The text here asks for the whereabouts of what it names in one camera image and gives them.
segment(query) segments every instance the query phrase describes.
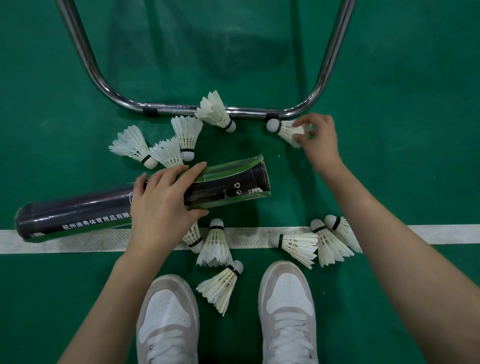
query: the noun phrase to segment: white shuttlecock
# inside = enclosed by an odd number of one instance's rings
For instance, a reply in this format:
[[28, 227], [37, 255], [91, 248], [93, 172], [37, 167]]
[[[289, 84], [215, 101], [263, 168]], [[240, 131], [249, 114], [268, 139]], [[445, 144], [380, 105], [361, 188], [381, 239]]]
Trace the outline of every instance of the white shuttlecock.
[[285, 140], [294, 148], [300, 148], [300, 145], [293, 140], [294, 134], [308, 134], [312, 129], [310, 124], [302, 124], [301, 126], [293, 127], [295, 120], [279, 120], [270, 119], [267, 121], [267, 130], [272, 133], [277, 133], [280, 138]]
[[338, 235], [340, 235], [340, 237], [345, 239], [347, 245], [355, 252], [363, 253], [362, 249], [360, 248], [360, 244], [346, 218], [343, 216], [327, 215], [324, 218], [324, 223], [330, 230], [336, 232]]
[[108, 148], [118, 156], [127, 156], [141, 162], [145, 167], [152, 170], [158, 166], [158, 162], [150, 155], [145, 138], [137, 126], [132, 125], [117, 134], [118, 139], [112, 142]]
[[317, 254], [315, 254], [318, 248], [317, 234], [311, 232], [296, 235], [274, 233], [270, 236], [268, 242], [274, 248], [285, 250], [308, 269], [312, 268], [312, 260], [317, 256]]
[[204, 247], [204, 240], [200, 235], [200, 230], [198, 229], [198, 222], [196, 221], [187, 234], [182, 239], [190, 248], [190, 250], [196, 254], [199, 254]]
[[354, 255], [353, 251], [332, 234], [321, 220], [317, 218], [312, 220], [310, 228], [318, 235], [318, 260], [322, 267], [335, 264], [335, 261], [343, 262], [344, 256]]
[[223, 221], [215, 218], [210, 222], [210, 231], [202, 251], [198, 254], [197, 264], [217, 267], [231, 265], [232, 262], [232, 254], [223, 232]]
[[155, 144], [150, 148], [150, 154], [166, 168], [183, 164], [181, 159], [180, 144], [176, 136]]
[[195, 157], [195, 144], [204, 123], [193, 116], [176, 116], [171, 123], [180, 142], [181, 157], [190, 162]]
[[200, 283], [197, 291], [208, 300], [208, 303], [213, 303], [217, 311], [224, 316], [235, 282], [242, 272], [243, 264], [239, 260], [234, 260], [221, 273]]
[[233, 133], [237, 128], [235, 122], [228, 116], [222, 99], [216, 90], [209, 92], [208, 98], [202, 98], [195, 116], [204, 122], [219, 126], [228, 133]]

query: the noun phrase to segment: person's right arm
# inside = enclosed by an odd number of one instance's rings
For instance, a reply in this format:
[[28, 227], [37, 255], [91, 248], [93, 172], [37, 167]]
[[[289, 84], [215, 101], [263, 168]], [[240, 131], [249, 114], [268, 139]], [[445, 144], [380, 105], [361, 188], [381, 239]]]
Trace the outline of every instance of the person's right arm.
[[480, 289], [380, 204], [343, 164], [332, 117], [299, 118], [296, 134], [335, 196], [373, 271], [431, 363], [480, 363]]

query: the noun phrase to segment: sneaker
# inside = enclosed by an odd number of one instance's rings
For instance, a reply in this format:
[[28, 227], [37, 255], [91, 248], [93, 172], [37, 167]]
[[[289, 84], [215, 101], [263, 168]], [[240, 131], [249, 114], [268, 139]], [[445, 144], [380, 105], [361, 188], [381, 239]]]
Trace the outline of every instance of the sneaker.
[[264, 364], [318, 364], [312, 293], [293, 263], [271, 264], [260, 283], [258, 313], [264, 337]]
[[177, 275], [150, 286], [137, 322], [139, 364], [198, 364], [198, 306], [188, 283]]

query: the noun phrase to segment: curved metal tube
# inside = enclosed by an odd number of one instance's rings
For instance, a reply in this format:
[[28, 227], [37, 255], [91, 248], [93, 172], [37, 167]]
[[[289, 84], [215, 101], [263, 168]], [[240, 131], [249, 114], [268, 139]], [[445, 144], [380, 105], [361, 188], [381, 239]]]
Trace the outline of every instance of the curved metal tube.
[[[120, 95], [108, 84], [98, 69], [95, 56], [74, 0], [56, 0], [56, 2], [86, 72], [95, 86], [97, 86], [97, 88], [111, 101], [126, 109], [142, 112], [143, 114], [152, 117], [160, 115], [193, 115], [197, 111], [197, 106], [195, 105], [167, 105], [153, 102], [135, 102]], [[232, 118], [238, 119], [287, 119], [293, 118], [310, 108], [325, 90], [356, 3], [357, 0], [342, 0], [338, 9], [334, 28], [325, 50], [324, 59], [320, 71], [318, 72], [317, 82], [310, 95], [308, 95], [303, 102], [285, 110], [227, 107], [226, 109], [229, 115]]]

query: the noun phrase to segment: shoelace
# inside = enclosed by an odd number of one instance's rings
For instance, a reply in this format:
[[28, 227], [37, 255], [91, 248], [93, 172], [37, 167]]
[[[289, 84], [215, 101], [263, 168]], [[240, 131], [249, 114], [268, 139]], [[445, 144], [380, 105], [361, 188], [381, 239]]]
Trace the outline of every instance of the shoelace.
[[313, 345], [307, 338], [307, 315], [296, 312], [282, 312], [274, 315], [277, 338], [269, 346], [273, 356], [269, 364], [314, 364]]
[[185, 340], [180, 336], [182, 331], [175, 329], [153, 336], [147, 340], [149, 348], [146, 363], [149, 364], [185, 364], [189, 362], [182, 353]]

